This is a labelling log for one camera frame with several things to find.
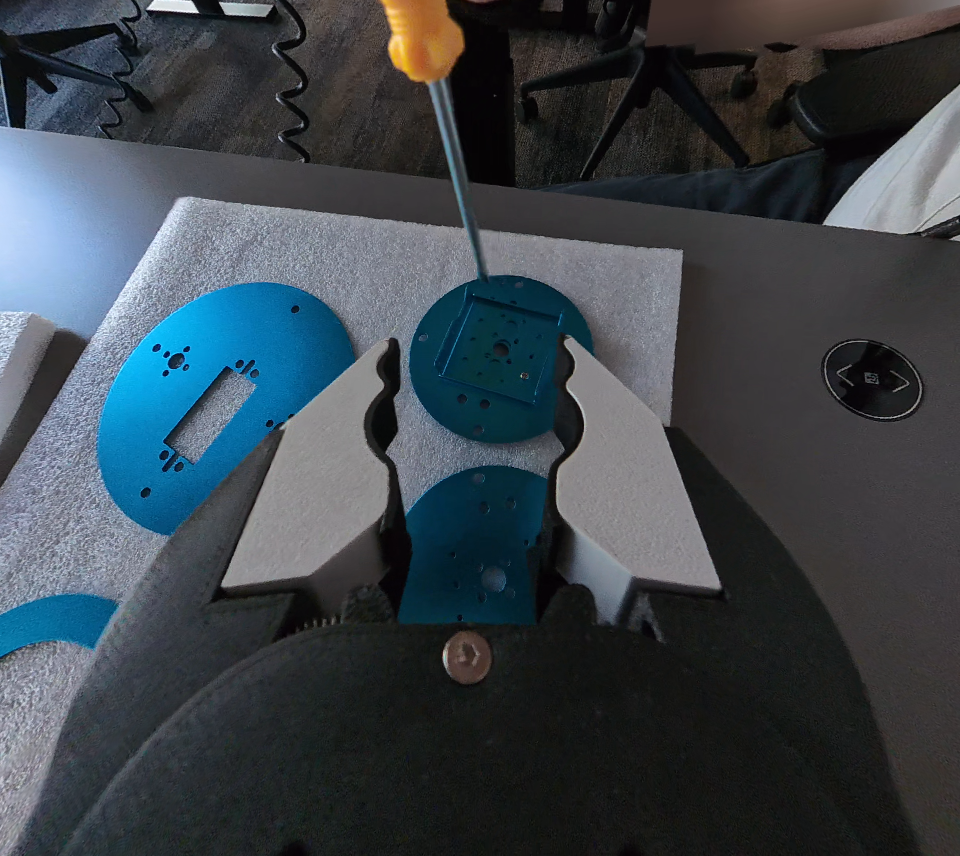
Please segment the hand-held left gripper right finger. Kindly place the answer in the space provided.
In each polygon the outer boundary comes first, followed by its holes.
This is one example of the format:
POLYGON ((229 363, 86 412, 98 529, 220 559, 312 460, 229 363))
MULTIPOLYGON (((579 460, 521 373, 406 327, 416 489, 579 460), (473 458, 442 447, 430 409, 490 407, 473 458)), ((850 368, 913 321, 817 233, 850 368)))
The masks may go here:
POLYGON ((556 568, 588 588, 601 623, 623 620, 638 589, 717 596, 722 584, 658 416, 572 336, 558 402, 572 438, 556 465, 556 568))

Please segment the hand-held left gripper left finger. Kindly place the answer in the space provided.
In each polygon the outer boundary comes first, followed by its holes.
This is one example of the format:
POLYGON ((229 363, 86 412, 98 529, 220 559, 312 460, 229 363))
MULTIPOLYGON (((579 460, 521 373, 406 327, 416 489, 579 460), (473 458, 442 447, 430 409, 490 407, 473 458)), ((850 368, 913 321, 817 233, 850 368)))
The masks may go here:
POLYGON ((289 420, 222 579, 228 594, 402 591, 397 339, 376 343, 289 420))

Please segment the blue round plate with bracket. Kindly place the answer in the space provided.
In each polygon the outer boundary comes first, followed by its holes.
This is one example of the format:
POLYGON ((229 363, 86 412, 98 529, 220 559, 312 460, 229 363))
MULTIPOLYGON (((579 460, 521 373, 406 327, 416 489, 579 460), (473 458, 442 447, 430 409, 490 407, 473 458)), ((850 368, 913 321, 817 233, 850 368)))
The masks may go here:
POLYGON ((477 442, 524 442, 551 430, 560 334, 594 342, 576 305, 529 277, 474 279, 438 299, 416 328, 411 381, 427 412, 477 442))

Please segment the grey desk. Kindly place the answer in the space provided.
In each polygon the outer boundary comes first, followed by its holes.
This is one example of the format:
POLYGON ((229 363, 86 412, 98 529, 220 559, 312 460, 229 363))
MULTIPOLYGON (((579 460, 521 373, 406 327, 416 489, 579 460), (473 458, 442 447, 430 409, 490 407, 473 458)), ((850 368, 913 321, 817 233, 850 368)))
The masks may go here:
MULTIPOLYGON (((810 578, 927 854, 958 853, 958 243, 481 185, 486 228, 683 252, 674 422, 810 578), (916 367, 909 417, 822 378, 851 339, 916 367)), ((92 335, 180 197, 447 224, 439 179, 2 128, 2 296, 92 335)))

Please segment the black round desk control button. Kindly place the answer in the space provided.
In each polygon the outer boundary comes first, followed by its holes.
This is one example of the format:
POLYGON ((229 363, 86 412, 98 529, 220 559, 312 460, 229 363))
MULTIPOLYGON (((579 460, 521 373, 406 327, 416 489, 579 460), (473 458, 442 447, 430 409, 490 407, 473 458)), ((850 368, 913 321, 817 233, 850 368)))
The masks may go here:
POLYGON ((924 384, 913 363, 892 346, 851 339, 823 357, 822 379, 832 397, 860 417, 896 421, 920 406, 924 384))

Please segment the small blue round disc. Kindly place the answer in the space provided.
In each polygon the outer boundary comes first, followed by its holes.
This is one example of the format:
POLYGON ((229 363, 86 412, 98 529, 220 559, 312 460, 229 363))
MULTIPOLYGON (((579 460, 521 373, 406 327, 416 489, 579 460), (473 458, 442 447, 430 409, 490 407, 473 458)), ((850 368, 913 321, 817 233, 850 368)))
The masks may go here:
POLYGON ((510 466, 469 468, 427 490, 405 518, 413 553, 398 621, 534 624, 526 555, 546 491, 546 478, 510 466))

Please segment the large blue disc rectangular cutout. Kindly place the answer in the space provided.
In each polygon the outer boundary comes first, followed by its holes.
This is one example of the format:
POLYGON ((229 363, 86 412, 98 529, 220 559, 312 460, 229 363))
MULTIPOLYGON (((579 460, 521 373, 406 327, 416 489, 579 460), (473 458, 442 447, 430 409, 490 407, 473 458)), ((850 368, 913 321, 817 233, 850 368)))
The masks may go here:
POLYGON ((172 535, 259 442, 354 362, 346 329, 318 298, 255 282, 187 303, 153 328, 119 370, 98 432, 103 484, 135 523, 172 535), (196 458, 174 431, 226 374, 251 394, 196 458))

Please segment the black office chair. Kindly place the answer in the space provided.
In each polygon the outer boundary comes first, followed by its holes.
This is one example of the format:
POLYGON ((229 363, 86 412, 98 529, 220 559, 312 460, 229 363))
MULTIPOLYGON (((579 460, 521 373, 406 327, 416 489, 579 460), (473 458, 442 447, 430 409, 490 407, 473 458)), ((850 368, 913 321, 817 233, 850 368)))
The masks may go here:
POLYGON ((646 42, 646 26, 652 0, 606 0, 623 5, 625 22, 618 37, 605 44, 604 54, 574 68, 550 73, 523 82, 514 106, 517 120, 534 120, 539 107, 534 93, 575 84, 629 80, 627 89, 606 124, 589 158, 582 167, 580 180, 593 175, 619 131, 636 108, 649 105, 655 89, 671 100, 729 157, 736 167, 749 163, 749 154, 739 145, 726 125, 690 79, 689 70, 739 67, 729 88, 737 100, 752 95, 758 86, 755 71, 758 54, 753 51, 720 51, 699 54, 695 47, 651 45, 646 42))
POLYGON ((823 71, 786 98, 789 118, 836 156, 881 152, 958 85, 959 30, 822 58, 823 71))

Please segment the white foam sheet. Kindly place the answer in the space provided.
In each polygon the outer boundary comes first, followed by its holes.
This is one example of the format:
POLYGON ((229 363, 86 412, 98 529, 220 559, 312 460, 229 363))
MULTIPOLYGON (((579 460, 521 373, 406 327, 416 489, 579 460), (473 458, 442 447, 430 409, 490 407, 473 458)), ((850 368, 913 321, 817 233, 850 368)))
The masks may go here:
MULTIPOLYGON (((670 424, 682 257, 573 234, 481 232, 490 270, 570 298, 597 358, 670 424)), ((407 354, 427 309, 474 275, 462 229, 197 198, 177 201, 153 241, 3 484, 3 611, 66 593, 123 601, 162 548, 110 498, 96 441, 116 373, 174 310, 217 288, 276 282, 325 302, 356 355, 387 336, 407 354)))

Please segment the white foam block round hole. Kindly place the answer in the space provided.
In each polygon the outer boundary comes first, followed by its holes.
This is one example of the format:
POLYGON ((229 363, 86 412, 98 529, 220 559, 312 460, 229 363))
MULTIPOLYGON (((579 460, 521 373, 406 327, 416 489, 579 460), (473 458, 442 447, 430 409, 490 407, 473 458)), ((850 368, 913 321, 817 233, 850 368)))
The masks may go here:
POLYGON ((1 312, 1 442, 31 433, 51 403, 42 372, 54 322, 29 312, 1 312))

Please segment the person's dark trousers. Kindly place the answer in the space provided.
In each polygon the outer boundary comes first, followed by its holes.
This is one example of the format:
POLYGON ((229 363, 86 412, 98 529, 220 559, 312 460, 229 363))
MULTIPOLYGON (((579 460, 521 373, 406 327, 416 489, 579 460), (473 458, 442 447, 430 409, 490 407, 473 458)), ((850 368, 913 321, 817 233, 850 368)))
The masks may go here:
POLYGON ((810 150, 743 168, 546 186, 547 192, 821 225, 880 157, 810 150))

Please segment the black stool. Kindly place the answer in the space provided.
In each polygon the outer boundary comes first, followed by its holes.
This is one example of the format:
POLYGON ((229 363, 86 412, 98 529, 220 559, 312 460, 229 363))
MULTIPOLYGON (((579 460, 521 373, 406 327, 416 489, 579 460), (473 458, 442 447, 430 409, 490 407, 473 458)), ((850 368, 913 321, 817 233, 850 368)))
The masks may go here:
POLYGON ((129 102, 143 113, 154 111, 151 100, 130 82, 134 70, 131 59, 138 54, 138 36, 134 25, 141 19, 143 10, 138 0, 129 1, 134 7, 134 14, 122 17, 118 23, 34 34, 1 34, 2 106, 10 127, 26 127, 28 82, 34 82, 43 91, 53 94, 58 90, 53 82, 55 76, 113 90, 114 95, 105 99, 113 119, 99 126, 102 135, 107 138, 111 138, 113 130, 123 123, 119 110, 121 103, 129 102), (111 73, 95 71, 59 56, 63 50, 107 36, 113 37, 119 57, 124 62, 123 67, 111 73))

